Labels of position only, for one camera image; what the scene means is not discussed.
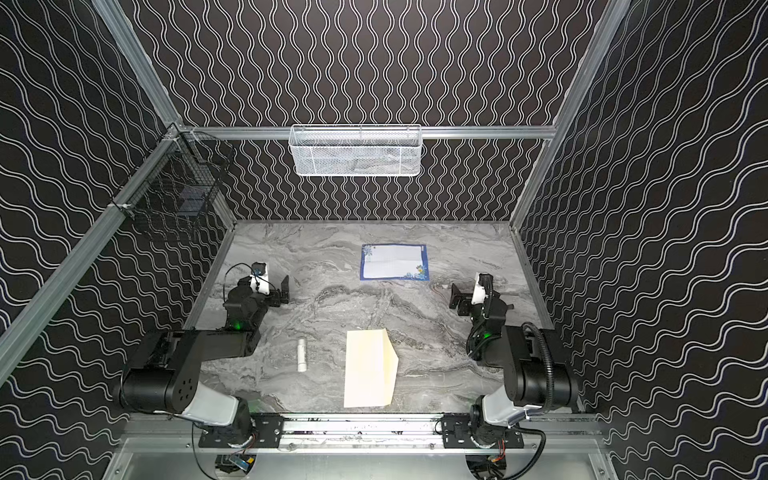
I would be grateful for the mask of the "blue bordered white letter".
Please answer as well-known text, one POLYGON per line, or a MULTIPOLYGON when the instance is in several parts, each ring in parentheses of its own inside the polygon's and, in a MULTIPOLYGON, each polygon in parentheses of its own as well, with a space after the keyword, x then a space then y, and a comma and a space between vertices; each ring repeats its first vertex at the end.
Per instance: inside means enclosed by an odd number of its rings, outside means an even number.
POLYGON ((429 281, 424 244, 365 244, 361 248, 360 279, 429 281))

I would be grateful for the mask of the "cream yellow envelope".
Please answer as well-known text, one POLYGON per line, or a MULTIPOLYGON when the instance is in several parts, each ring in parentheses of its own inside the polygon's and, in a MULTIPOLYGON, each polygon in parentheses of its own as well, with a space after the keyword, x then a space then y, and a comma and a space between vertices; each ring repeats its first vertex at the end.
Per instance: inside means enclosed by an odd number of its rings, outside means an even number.
POLYGON ((344 407, 391 404, 399 358, 386 329, 347 332, 344 407))

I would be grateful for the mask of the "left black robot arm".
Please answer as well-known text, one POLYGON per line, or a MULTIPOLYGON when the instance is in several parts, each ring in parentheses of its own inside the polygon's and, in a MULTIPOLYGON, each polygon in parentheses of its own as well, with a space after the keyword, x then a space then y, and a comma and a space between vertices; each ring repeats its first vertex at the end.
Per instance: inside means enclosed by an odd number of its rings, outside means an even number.
POLYGON ((146 335, 124 366, 115 391, 127 411, 166 414, 214 428, 234 427, 249 434, 245 401, 200 382, 202 364, 254 353, 260 327, 271 308, 290 301, 290 277, 279 287, 259 290, 265 280, 244 277, 226 294, 225 325, 216 330, 182 329, 146 335))

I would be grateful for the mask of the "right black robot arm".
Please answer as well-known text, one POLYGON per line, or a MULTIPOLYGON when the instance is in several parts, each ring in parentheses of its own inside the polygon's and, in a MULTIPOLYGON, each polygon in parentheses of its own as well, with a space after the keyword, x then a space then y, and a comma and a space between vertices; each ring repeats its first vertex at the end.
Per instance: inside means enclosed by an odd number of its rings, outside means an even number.
POLYGON ((498 369, 502 385, 483 395, 470 411, 475 432, 499 430, 577 403, 577 385, 556 332, 530 321, 510 324, 515 311, 488 282, 471 292, 452 285, 448 306, 470 319, 465 353, 481 367, 498 369))

